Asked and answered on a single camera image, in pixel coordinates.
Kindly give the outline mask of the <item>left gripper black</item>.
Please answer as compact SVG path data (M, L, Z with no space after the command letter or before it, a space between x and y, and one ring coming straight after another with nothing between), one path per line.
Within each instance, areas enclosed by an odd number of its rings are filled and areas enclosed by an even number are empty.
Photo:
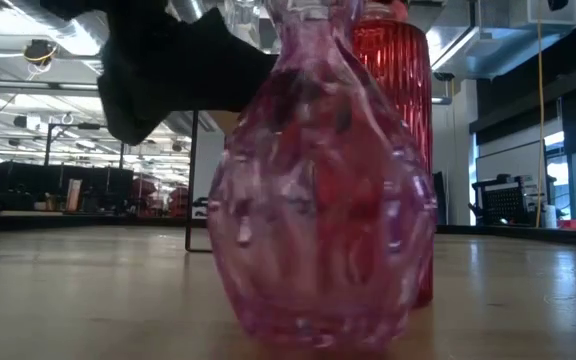
M168 12L168 0L40 0L63 20L92 11L107 17L109 35L101 50L98 92L110 134L138 145L170 114L152 99L156 52L174 32L175 110L240 112L254 98L278 57L267 54L227 28L218 9L193 23Z

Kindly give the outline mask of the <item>clear glass tall vase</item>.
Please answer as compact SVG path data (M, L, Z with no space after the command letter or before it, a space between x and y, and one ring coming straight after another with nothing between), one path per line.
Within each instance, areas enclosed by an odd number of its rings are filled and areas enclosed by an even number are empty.
M259 29L262 0L224 0L225 22L229 31L266 54L270 49L262 47Z

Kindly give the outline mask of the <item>red ribbed cylinder vase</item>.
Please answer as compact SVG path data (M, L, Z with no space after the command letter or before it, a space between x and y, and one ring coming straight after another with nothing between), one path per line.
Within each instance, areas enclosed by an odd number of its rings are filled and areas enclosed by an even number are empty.
M362 156L377 179L367 215L380 229L374 260L380 283L373 299L388 309L432 297L437 200L432 178L431 69L426 36L407 21L408 0L364 0L353 50L380 93L371 115L354 126Z

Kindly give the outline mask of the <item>pink wavy glass vase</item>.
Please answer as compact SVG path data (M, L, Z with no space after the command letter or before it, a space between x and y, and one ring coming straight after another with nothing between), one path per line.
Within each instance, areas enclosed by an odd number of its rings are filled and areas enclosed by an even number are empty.
M432 180L353 53L363 3L265 1L282 49L228 139L207 206L227 297L260 340L386 347L432 252Z

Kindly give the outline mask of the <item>red tool cart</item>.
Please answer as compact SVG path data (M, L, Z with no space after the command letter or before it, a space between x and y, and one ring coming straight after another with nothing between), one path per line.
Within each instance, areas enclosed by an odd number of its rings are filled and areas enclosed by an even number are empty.
M148 180L135 178L132 181L131 206L139 217L154 217L157 214L152 195L157 192L155 184Z
M168 200L170 217L185 218L187 216L188 189L185 186L176 187L169 194Z

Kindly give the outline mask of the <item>long ceiling light strip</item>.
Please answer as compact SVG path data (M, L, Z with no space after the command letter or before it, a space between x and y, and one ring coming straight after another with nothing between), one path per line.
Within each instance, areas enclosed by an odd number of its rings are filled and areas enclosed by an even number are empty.
M0 93L79 97L97 97L99 95L98 88L94 84L8 80L0 80Z

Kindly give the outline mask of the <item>peach paper bag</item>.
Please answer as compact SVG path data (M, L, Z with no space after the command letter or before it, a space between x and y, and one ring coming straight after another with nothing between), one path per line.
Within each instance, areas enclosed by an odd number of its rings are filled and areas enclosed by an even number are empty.
M66 211L76 212L79 207L79 198L83 181L81 179L70 179L67 200L66 200Z

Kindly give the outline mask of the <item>black desk row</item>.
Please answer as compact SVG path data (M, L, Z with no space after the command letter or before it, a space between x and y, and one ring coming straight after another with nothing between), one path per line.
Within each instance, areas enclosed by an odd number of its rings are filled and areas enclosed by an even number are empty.
M83 181L82 213L119 213L131 199L134 172L115 167L0 163L0 200L6 210L67 212L70 179Z

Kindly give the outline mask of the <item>black standing panel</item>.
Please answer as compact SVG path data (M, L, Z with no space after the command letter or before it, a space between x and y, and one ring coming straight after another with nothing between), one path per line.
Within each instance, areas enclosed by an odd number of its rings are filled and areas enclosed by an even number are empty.
M433 181L437 199L437 223L439 225L446 225L447 206L446 206L446 193L445 193L443 173L442 172L434 173Z

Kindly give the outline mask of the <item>white paper roll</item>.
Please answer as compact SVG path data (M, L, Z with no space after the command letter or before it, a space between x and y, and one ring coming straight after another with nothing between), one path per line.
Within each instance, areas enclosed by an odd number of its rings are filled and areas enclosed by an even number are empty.
M557 208L554 205L543 206L541 215L542 227L546 229L556 229L558 227Z

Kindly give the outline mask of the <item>wooden shelf black metal frame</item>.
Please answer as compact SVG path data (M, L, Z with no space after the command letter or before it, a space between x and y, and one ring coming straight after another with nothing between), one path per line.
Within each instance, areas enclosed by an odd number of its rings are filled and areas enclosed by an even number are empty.
M206 198L212 177L224 151L225 140L238 123L238 116L235 112L216 110L190 113L187 222L206 220ZM211 253L207 230L186 227L184 248L189 253Z

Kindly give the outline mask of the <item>black table edge rail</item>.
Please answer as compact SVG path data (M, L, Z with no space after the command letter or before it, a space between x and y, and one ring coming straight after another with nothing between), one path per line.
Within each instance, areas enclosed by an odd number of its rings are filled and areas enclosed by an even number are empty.
M193 219L190 222L182 218L170 217L117 217L104 216L97 220L99 225L112 226L145 226L145 227L170 227L170 228L197 228L206 229L207 221L204 219ZM460 225L438 225L438 234L478 234L480 228Z

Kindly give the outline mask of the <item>black overhead gantry frame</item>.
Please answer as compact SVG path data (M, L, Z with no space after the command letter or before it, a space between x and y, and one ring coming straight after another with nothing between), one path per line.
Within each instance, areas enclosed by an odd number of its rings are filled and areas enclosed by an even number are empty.
M49 123L48 124L48 131L47 131L47 138L46 138L46 145L44 151L44 165L48 166L50 163L50 155L51 155L51 146L54 140L57 139L56 136L53 135L53 130L55 128L61 128L62 130L67 128L77 128L79 130L101 130L106 128L106 125L101 125L98 123L78 123L78 124L61 124L61 123Z

